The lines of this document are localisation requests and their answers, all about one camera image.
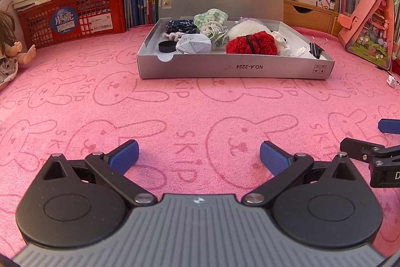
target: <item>blue round sticker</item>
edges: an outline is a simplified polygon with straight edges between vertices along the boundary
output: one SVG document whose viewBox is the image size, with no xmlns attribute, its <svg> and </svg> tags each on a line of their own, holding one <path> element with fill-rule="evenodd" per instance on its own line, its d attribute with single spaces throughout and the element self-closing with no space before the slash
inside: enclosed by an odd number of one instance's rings
<svg viewBox="0 0 400 267">
<path fill-rule="evenodd" d="M 50 25 L 56 33 L 69 33 L 78 25 L 77 13 L 72 8 L 59 8 L 51 17 Z"/>
</svg>

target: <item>drawer handle cutout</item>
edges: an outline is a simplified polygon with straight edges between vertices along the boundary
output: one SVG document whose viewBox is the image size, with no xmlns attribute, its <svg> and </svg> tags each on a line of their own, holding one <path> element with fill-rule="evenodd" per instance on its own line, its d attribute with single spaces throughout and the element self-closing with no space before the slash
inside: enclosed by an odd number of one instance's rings
<svg viewBox="0 0 400 267">
<path fill-rule="evenodd" d="M 311 11 L 313 11 L 313 10 L 310 10 L 309 8 L 301 8 L 299 6 L 294 6 L 294 5 L 293 5 L 293 7 L 297 12 L 302 13 L 302 14 L 310 13 Z"/>
</svg>

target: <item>barcode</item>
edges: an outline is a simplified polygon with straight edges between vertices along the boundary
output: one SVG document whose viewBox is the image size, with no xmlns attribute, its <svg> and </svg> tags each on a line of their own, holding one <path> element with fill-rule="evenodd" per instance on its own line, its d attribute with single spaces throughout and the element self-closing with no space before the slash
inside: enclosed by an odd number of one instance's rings
<svg viewBox="0 0 400 267">
<path fill-rule="evenodd" d="M 93 31 L 100 30 L 100 29 L 106 29 L 106 28 L 112 28 L 112 27 L 113 26 L 111 24 L 108 24 L 106 26 L 95 26 L 95 27 L 93 27 Z"/>
</svg>

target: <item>doll's foot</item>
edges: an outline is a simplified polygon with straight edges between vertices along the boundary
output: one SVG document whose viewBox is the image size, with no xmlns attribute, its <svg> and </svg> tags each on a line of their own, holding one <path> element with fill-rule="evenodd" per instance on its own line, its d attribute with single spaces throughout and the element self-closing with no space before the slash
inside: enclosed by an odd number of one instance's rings
<svg viewBox="0 0 400 267">
<path fill-rule="evenodd" d="M 26 53 L 25 58 L 23 59 L 23 63 L 29 64 L 32 59 L 34 59 L 36 56 L 36 46 L 33 45 Z"/>
<path fill-rule="evenodd" d="M 17 49 L 17 52 L 21 52 L 23 49 L 23 44 L 20 41 L 14 42 L 14 46 Z"/>
</svg>

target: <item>red plastic basket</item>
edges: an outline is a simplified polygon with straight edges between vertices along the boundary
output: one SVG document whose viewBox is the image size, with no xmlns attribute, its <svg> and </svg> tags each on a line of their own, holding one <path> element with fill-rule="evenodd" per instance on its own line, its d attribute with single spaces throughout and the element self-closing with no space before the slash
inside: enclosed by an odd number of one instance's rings
<svg viewBox="0 0 400 267">
<path fill-rule="evenodd" d="M 18 13 L 28 48 L 124 33 L 123 0 L 52 0 Z"/>
</svg>

